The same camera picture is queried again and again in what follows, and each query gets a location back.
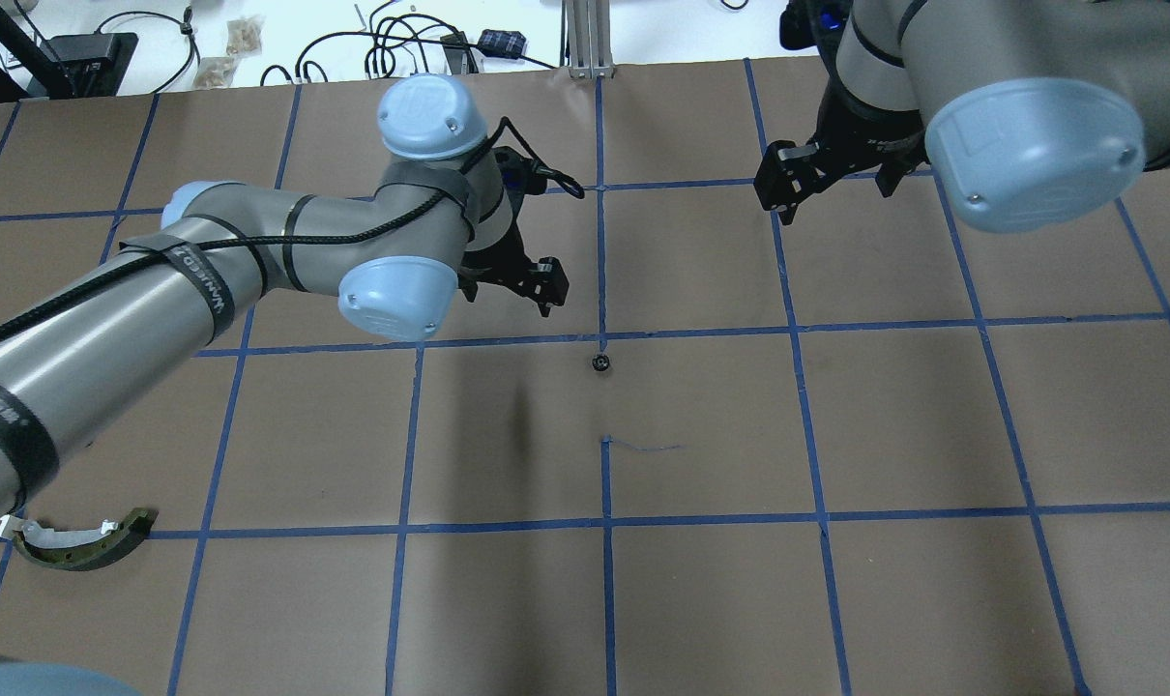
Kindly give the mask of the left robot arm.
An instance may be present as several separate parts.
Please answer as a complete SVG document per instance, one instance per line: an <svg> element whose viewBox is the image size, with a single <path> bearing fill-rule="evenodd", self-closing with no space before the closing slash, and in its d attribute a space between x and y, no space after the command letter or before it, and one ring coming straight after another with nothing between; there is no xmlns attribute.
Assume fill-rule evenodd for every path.
<svg viewBox="0 0 1170 696"><path fill-rule="evenodd" d="M183 361L227 335L275 290L333 297L366 335L426 342L457 294L505 287L541 316L563 305L560 261L534 260L519 235L523 199L555 184L517 128L488 128L461 80L419 73L378 102L391 161L369 201L191 182L161 228L0 325L0 516L56 477Z"/></svg>

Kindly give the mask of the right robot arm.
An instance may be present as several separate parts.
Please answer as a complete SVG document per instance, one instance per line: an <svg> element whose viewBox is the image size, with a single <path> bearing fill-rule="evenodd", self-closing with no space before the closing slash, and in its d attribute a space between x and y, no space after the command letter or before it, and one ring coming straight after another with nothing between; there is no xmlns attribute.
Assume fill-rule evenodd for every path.
<svg viewBox="0 0 1170 696"><path fill-rule="evenodd" d="M982 232L1066 223L1170 168L1170 1L792 1L782 44L828 75L815 133L772 142L763 211L928 164Z"/></svg>

